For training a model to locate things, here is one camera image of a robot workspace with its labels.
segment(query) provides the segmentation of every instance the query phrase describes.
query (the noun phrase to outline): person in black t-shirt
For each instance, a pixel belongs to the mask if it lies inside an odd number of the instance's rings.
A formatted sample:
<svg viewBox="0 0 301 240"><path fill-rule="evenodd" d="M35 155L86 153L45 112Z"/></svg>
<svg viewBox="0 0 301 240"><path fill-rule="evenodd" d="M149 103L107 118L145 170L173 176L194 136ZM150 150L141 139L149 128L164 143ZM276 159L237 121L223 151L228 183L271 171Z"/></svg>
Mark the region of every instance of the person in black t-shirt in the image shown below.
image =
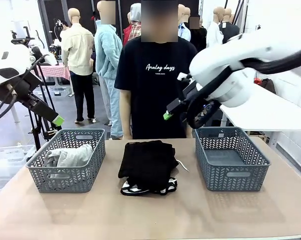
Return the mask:
<svg viewBox="0 0 301 240"><path fill-rule="evenodd" d="M180 73L189 73L197 50L178 37L178 5L165 5L165 2L177 1L162 0L162 6L154 7L145 2L148 1L143 1L142 12L147 17L142 16L141 36L122 49L115 80L115 88L120 89L123 138L191 137L192 129L186 129L178 114L166 121L163 115L167 105L183 90L177 77Z"/></svg>

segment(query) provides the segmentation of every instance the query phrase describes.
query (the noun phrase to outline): light blue jacket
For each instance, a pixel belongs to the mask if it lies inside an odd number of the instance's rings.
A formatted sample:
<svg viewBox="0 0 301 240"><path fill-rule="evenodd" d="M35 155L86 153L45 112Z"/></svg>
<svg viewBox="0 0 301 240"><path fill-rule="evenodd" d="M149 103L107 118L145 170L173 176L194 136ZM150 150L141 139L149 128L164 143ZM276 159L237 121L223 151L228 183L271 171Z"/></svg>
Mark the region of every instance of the light blue jacket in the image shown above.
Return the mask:
<svg viewBox="0 0 301 240"><path fill-rule="evenodd" d="M123 48L122 41L112 25L101 24L101 20L97 20L96 26L96 72L103 78L115 80Z"/></svg>

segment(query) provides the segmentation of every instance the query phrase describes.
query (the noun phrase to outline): folded black garment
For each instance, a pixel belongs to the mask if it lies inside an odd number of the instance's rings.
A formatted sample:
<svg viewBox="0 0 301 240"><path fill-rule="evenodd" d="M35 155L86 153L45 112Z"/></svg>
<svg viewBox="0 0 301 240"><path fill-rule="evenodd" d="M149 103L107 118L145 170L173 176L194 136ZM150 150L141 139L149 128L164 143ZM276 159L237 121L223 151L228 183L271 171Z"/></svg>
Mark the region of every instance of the folded black garment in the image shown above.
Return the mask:
<svg viewBox="0 0 301 240"><path fill-rule="evenodd" d="M127 177L130 186L141 190L162 191L177 165L171 144L160 140L127 143L118 177Z"/></svg>

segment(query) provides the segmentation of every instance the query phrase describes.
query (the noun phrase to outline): empty basket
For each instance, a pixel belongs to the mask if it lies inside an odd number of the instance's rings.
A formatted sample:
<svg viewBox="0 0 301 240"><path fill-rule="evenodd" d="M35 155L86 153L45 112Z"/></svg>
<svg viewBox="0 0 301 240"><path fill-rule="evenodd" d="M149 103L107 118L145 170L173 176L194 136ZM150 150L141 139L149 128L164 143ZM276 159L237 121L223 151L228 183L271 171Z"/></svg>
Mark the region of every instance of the empty basket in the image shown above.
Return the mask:
<svg viewBox="0 0 301 240"><path fill-rule="evenodd" d="M210 191L259 191L270 166L238 127L196 130L196 156Z"/></svg>
<svg viewBox="0 0 301 240"><path fill-rule="evenodd" d="M104 129L63 129L44 145L26 164L40 193L86 193L94 184L105 157ZM44 167L49 150L79 148L90 144L93 153L84 166ZM62 174L65 177L51 177Z"/></svg>

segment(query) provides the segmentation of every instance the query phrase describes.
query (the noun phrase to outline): beige shirt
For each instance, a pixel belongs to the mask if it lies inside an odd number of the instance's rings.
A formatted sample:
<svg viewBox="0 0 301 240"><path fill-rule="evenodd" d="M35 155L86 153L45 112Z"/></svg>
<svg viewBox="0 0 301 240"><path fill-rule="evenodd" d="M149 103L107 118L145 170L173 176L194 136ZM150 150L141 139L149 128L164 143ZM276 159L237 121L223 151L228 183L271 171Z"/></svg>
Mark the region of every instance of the beige shirt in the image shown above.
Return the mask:
<svg viewBox="0 0 301 240"><path fill-rule="evenodd" d="M74 23L61 39L61 59L64 65L77 75L90 75L93 72L90 65L93 44L93 34L79 23Z"/></svg>

